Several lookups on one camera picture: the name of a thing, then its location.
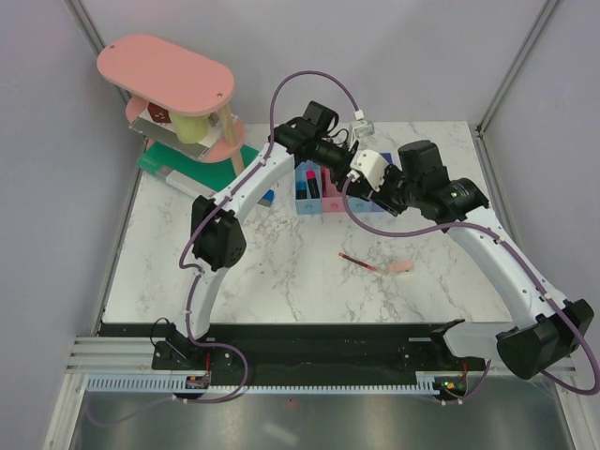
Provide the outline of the pink tiered shelf stand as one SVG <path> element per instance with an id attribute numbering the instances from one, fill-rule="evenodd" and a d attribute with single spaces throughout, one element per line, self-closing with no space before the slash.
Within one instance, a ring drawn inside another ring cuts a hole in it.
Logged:
<path id="1" fill-rule="evenodd" d="M 126 117 L 132 129 L 200 162 L 230 159 L 235 174 L 245 169 L 243 121 L 230 102 L 233 73 L 223 64 L 152 35 L 121 37 L 97 57 L 102 77 L 130 94 Z M 207 115 L 210 128 L 197 143 L 178 140 L 172 123 L 152 121 L 148 103 L 183 116 Z"/>

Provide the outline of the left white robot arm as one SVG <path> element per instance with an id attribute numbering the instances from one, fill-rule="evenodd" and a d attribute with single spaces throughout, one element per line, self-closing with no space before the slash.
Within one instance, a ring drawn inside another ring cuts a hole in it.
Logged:
<path id="1" fill-rule="evenodd" d="M 242 225 L 249 212 L 280 178 L 303 162 L 329 171 L 351 170 L 358 141 L 336 144 L 329 137 L 338 114 L 314 101 L 304 114 L 270 127 L 268 143 L 250 166 L 211 199 L 198 197 L 192 204 L 191 236 L 179 266 L 195 271 L 187 295 L 187 337 L 173 347 L 173 358 L 184 368 L 197 368 L 204 361 L 204 344 L 196 340 L 206 334 L 221 283 L 246 250 Z"/>

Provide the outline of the red pen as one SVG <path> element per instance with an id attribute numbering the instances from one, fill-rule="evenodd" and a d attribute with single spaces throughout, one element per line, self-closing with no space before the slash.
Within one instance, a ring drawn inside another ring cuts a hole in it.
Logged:
<path id="1" fill-rule="evenodd" d="M 338 256 L 339 256 L 339 258 L 341 258 L 345 261 L 348 261 L 350 263 L 353 263 L 357 266 L 360 266 L 368 271 L 379 273 L 379 274 L 388 274 L 388 271 L 385 268 L 381 268 L 381 267 L 369 264 L 367 262 L 360 261 L 360 260 L 358 260 L 350 255 L 347 255 L 345 253 L 339 252 Z"/>
<path id="2" fill-rule="evenodd" d="M 326 175 L 324 172 L 321 173 L 321 188 L 322 188 L 322 198 L 327 196 L 326 190 Z"/>

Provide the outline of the blue pencil sharpener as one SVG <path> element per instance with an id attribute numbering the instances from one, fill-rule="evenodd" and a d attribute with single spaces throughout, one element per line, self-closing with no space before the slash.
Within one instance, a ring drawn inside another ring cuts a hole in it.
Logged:
<path id="1" fill-rule="evenodd" d="M 275 199 L 275 192 L 269 189 L 259 200 L 259 204 L 265 207 L 270 207 Z"/>

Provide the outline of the purple drawer bin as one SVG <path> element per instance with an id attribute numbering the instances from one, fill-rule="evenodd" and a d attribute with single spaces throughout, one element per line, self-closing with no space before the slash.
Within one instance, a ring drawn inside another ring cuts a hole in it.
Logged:
<path id="1" fill-rule="evenodd" d="M 382 153 L 382 157 L 386 160 L 388 164 L 393 163 L 392 155 L 390 153 Z M 374 203 L 371 206 L 371 211 L 373 213 L 383 213 L 384 209 L 381 208 L 378 204 Z"/>

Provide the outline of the pink eraser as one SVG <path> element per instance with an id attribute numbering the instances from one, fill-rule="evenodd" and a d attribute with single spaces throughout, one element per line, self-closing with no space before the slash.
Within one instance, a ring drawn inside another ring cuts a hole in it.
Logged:
<path id="1" fill-rule="evenodd" d="M 387 267 L 390 274 L 400 274 L 410 272 L 413 269 L 413 263 L 411 261 L 404 262 L 393 262 Z"/>

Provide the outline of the blue cap black highlighter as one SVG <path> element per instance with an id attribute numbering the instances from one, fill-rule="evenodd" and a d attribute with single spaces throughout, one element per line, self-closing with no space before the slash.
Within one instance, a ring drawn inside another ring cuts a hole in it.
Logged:
<path id="1" fill-rule="evenodd" d="M 304 181 L 298 181 L 295 184 L 295 198 L 305 200 L 308 197 L 308 187 Z"/>

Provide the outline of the pink cap black highlighter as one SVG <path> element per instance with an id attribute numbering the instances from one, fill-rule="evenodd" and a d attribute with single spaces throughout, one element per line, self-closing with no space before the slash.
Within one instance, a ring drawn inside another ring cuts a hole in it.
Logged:
<path id="1" fill-rule="evenodd" d="M 319 183 L 316 177 L 316 173 L 313 170 L 306 171 L 307 187 L 310 193 L 311 199 L 318 199 L 320 197 Z"/>

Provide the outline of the pink drawer bin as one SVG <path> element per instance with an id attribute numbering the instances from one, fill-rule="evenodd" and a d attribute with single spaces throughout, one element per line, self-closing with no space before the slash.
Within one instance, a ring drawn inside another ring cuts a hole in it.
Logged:
<path id="1" fill-rule="evenodd" d="M 330 171 L 326 168 L 321 168 L 321 173 L 326 175 L 326 190 L 327 196 L 322 198 L 322 212 L 327 213 L 343 213 L 345 211 L 341 193 L 338 192 L 336 186 L 331 181 Z"/>

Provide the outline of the cream yellow cylinder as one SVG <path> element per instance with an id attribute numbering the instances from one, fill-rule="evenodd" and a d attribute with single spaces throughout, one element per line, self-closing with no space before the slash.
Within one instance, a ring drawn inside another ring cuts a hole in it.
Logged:
<path id="1" fill-rule="evenodd" d="M 207 115 L 183 116 L 171 112 L 170 117 L 175 134 L 182 143 L 198 143 L 208 134 L 210 124 Z"/>

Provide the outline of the dark red card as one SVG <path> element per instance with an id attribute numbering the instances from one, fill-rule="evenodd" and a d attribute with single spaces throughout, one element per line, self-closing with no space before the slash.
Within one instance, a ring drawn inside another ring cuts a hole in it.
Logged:
<path id="1" fill-rule="evenodd" d="M 158 124 L 170 124 L 172 122 L 169 111 L 158 106 L 155 103 L 149 102 L 147 111 L 153 122 Z"/>

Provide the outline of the light blue drawer bin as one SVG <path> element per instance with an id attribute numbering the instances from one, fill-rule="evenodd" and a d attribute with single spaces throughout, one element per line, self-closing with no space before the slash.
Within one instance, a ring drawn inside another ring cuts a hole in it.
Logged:
<path id="1" fill-rule="evenodd" d="M 323 212 L 321 171 L 317 164 L 302 162 L 294 169 L 294 202 L 298 215 Z"/>

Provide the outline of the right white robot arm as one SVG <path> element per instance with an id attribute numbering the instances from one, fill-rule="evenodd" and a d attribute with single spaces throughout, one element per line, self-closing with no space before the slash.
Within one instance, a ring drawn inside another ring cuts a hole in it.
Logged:
<path id="1" fill-rule="evenodd" d="M 467 252 L 511 318 L 446 325 L 429 345 L 431 362 L 448 369 L 462 357 L 496 359 L 529 380 L 547 375 L 550 366 L 581 349 L 597 375 L 599 365 L 585 339 L 594 316 L 588 302 L 569 300 L 532 267 L 477 185 L 468 178 L 450 179 L 436 144 L 412 142 L 400 147 L 398 156 L 394 165 L 375 151 L 354 150 L 338 190 L 393 215 L 414 208 L 433 221 L 429 230 L 446 233 Z"/>

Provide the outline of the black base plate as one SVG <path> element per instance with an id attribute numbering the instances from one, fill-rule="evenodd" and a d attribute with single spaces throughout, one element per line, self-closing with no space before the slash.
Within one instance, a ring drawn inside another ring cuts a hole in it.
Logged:
<path id="1" fill-rule="evenodd" d="M 207 373 L 217 381 L 406 383 L 419 372 L 475 372 L 481 358 L 455 357 L 438 323 L 214 324 L 198 345 L 172 324 L 154 324 L 152 367 Z"/>

